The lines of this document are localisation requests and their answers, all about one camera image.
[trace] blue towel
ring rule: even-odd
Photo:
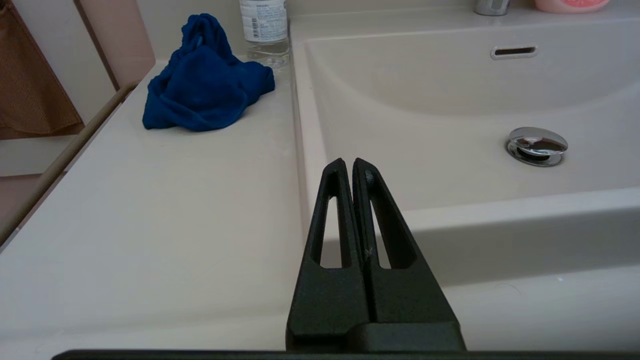
[[[208,131],[235,123],[275,81],[271,68],[238,60],[216,18],[201,14],[189,17],[182,47],[148,88],[145,128]]]

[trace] chrome drain stopper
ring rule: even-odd
[[[509,134],[507,151],[523,163],[537,167],[553,167],[560,164],[569,148],[566,140],[539,127],[519,127]]]

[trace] bathroom sink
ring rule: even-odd
[[[324,166],[363,158],[442,286],[640,264],[639,33],[640,6],[622,1],[573,17],[294,18],[305,226]],[[505,151],[526,126],[566,139],[560,165]],[[325,266],[337,234],[330,218]]]

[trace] backsplash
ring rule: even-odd
[[[289,16],[471,3],[472,0],[289,0]],[[171,56],[180,46],[180,28],[189,15],[203,12],[218,18],[234,52],[244,54],[239,0],[138,0],[138,6],[157,59]]]

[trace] plastic bottle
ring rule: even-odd
[[[286,0],[240,0],[249,60],[277,69],[289,63]]]
[[[609,0],[536,0],[538,9],[548,13],[591,13],[608,3]]]

